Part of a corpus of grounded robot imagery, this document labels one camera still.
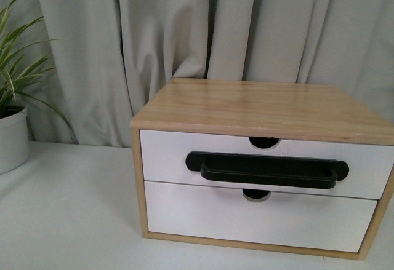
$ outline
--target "white tabletop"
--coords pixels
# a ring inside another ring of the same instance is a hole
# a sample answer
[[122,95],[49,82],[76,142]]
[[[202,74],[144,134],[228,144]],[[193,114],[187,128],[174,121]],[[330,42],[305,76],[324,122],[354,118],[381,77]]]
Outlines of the white tabletop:
[[392,270],[393,220],[365,261],[143,239],[131,149],[31,143],[0,175],[0,269]]

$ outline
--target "wooden drawer box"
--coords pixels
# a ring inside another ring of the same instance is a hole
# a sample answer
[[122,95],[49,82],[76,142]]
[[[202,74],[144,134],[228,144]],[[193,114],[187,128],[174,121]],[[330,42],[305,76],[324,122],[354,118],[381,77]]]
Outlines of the wooden drawer box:
[[173,79],[131,128],[144,237],[363,259],[393,194],[394,126],[325,85]]

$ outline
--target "black handle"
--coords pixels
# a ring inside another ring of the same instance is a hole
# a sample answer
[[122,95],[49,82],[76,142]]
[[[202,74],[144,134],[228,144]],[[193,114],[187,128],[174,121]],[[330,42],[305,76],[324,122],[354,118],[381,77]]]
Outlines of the black handle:
[[349,172],[344,161],[193,151],[189,170],[208,180],[329,189]]

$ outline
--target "white pot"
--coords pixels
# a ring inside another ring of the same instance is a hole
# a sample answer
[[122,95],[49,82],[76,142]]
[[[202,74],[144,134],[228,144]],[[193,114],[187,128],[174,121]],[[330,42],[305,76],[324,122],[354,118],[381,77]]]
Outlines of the white pot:
[[0,119],[0,174],[22,165],[30,155],[27,132],[27,106],[21,112]]

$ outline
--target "drawer front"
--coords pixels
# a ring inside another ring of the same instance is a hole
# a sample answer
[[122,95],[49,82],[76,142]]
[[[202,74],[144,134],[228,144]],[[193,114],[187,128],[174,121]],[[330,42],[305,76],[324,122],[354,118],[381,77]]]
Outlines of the drawer front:
[[[394,146],[281,140],[259,149],[248,137],[153,130],[141,130],[140,139],[144,179],[168,183],[380,199],[394,163]],[[335,159],[348,164],[349,174],[331,189],[209,181],[186,167],[192,151]]]
[[145,182],[150,232],[357,252],[377,201]]

